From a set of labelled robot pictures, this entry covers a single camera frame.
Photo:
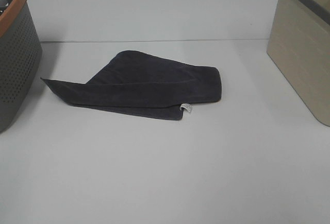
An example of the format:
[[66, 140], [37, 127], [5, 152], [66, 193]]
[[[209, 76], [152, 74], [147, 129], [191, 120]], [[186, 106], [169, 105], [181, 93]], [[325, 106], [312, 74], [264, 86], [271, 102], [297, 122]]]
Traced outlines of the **dark grey towel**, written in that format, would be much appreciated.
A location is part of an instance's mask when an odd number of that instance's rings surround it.
[[70, 106], [164, 120], [181, 120], [191, 104], [222, 97], [217, 68], [135, 50], [118, 53], [86, 83], [43, 82]]

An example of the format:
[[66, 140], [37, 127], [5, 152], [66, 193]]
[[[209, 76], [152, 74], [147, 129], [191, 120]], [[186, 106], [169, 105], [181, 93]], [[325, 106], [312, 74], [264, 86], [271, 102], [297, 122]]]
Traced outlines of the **beige basket with grey rim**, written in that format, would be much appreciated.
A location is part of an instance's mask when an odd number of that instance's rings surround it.
[[315, 119], [329, 126], [329, 0], [278, 0], [267, 54]]

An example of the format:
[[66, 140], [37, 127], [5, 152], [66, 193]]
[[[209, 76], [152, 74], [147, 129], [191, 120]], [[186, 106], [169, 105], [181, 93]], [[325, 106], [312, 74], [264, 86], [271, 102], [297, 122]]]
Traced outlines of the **grey basket with orange rim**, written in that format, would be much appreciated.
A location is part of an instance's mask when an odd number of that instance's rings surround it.
[[18, 113], [42, 57], [27, 0], [5, 1], [1, 6], [1, 131]]

